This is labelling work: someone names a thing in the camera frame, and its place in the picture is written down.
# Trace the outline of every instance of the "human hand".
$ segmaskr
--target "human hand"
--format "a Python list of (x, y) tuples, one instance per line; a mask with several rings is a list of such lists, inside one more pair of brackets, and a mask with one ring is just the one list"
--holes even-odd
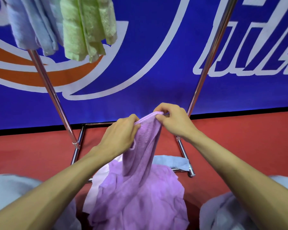
[(162, 111), (165, 115), (156, 115), (156, 119), (173, 135), (190, 142), (191, 137), (200, 132), (192, 123), (184, 108), (178, 105), (161, 103), (155, 111)]
[(140, 124), (134, 125), (138, 120), (139, 118), (132, 114), (127, 118), (118, 119), (107, 128), (96, 148), (98, 151), (102, 151), (109, 162), (130, 148), (134, 136), (141, 126)]

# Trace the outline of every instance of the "clothes hanger rack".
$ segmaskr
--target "clothes hanger rack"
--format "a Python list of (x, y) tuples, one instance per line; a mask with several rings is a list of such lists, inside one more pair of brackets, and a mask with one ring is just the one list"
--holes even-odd
[[(198, 81), (198, 84), (196, 86), (196, 89), (195, 89), (195, 92), (194, 92), (194, 95), (192, 97), (192, 100), (191, 100), (191, 103), (189, 105), (189, 108), (188, 108), (188, 116), (190, 117), (192, 111), (193, 111), (193, 108), (195, 106), (195, 103), (198, 99), (198, 96), (200, 94), (200, 91), (203, 87), (203, 84), (204, 84), (204, 81), (207, 77), (207, 74), (209, 72), (209, 69), (212, 65), (212, 62), (213, 62), (213, 59), (216, 55), (216, 52), (219, 48), (219, 45), (220, 45), (220, 42), (222, 40), (222, 37), (225, 33), (225, 30), (226, 30), (226, 27), (227, 27), (227, 24), (229, 22), (229, 19), (231, 17), (231, 14), (235, 8), (235, 5), (237, 3), (237, 0), (228, 0), (227, 2), (227, 5), (226, 5), (226, 8), (225, 8), (225, 11), (223, 13), (223, 16), (221, 18), (221, 21), (219, 23), (219, 26), (218, 26), (218, 29), (217, 29), (217, 32), (215, 34), (215, 37), (213, 39), (213, 42), (212, 42), (212, 45), (211, 45), (211, 48), (209, 50), (209, 53), (208, 53), (208, 56), (207, 56), (207, 59), (206, 59), (206, 62), (205, 62), (205, 65), (204, 65), (204, 68), (201, 72), (201, 75), (200, 75), (200, 79)], [(59, 98), (58, 96), (56, 95), (56, 92), (54, 90), (54, 87), (53, 85), (51, 84), (51, 81), (47, 75), (47, 72), (46, 72), (46, 69), (40, 59), (40, 56), (38, 55), (37, 51), (35, 50), (28, 50), (28, 53), (36, 67), (36, 70), (37, 72), (39, 73), (40, 77), (42, 78), (43, 80), (43, 83), (46, 87), (46, 90), (47, 92), (49, 93), (51, 99), (52, 99), (52, 102), (54, 104), (54, 106), (56, 107), (56, 110), (58, 112), (58, 114), (60, 115), (60, 118), (65, 126), (65, 129), (67, 130), (67, 132), (69, 133), (69, 136), (72, 140), (72, 143), (74, 144), (74, 146), (76, 147), (75, 151), (74, 151), (74, 155), (72, 157), (72, 162), (71, 164), (75, 163), (78, 159), (78, 156), (79, 156), (79, 153), (80, 153), (80, 150), (81, 150), (81, 145), (82, 145), (82, 142), (83, 142), (83, 138), (84, 138), (84, 134), (85, 134), (85, 130), (87, 127), (90, 127), (90, 126), (105, 126), (105, 125), (110, 125), (114, 122), (108, 122), (108, 123), (86, 123), (86, 124), (83, 124), (82, 125), (82, 128), (81, 128), (81, 131), (80, 131), (80, 134), (79, 134), (79, 138), (77, 140), (77, 138), (75, 137), (73, 131), (72, 131), (72, 128), (67, 120), (67, 117), (62, 109), (62, 106), (60, 104), (60, 101), (59, 101)], [(178, 143), (178, 146), (181, 150), (181, 153), (182, 153), (182, 156), (184, 158), (187, 158), (188, 159), (188, 155), (183, 147), (183, 144), (181, 142), (181, 139), (180, 137), (176, 136), (176, 141)], [(178, 168), (172, 168), (172, 170), (174, 172), (182, 172), (182, 170), (178, 169)], [(189, 177), (194, 177), (195, 176), (195, 173), (194, 173), (194, 170), (193, 170), (193, 167), (192, 165), (189, 163), (189, 172), (188, 172), (188, 175)]]

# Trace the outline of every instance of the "red surface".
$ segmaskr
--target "red surface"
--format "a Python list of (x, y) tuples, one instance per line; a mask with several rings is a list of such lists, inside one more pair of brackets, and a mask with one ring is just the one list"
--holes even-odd
[[(207, 136), (266, 175), (288, 176), (288, 112), (236, 116), (193, 121)], [(105, 128), (87, 129), (81, 156), (98, 144)], [(196, 176), (177, 173), (185, 188), (189, 221), (198, 225), (199, 207), (212, 197), (228, 191), (218, 174), (203, 157), (184, 142)], [(12, 173), (42, 181), (69, 166), (74, 152), (68, 134), (54, 131), (0, 136), (0, 174)], [(161, 132), (156, 154), (180, 156), (174, 137)], [(77, 196), (78, 209), (90, 185)]]

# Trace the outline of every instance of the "towel pile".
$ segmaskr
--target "towel pile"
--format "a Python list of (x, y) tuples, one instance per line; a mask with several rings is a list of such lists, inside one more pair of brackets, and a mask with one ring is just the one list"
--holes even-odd
[(24, 50), (42, 48), (45, 56), (64, 46), (65, 56), (95, 62), (117, 39), (112, 0), (5, 0), (16, 44)]

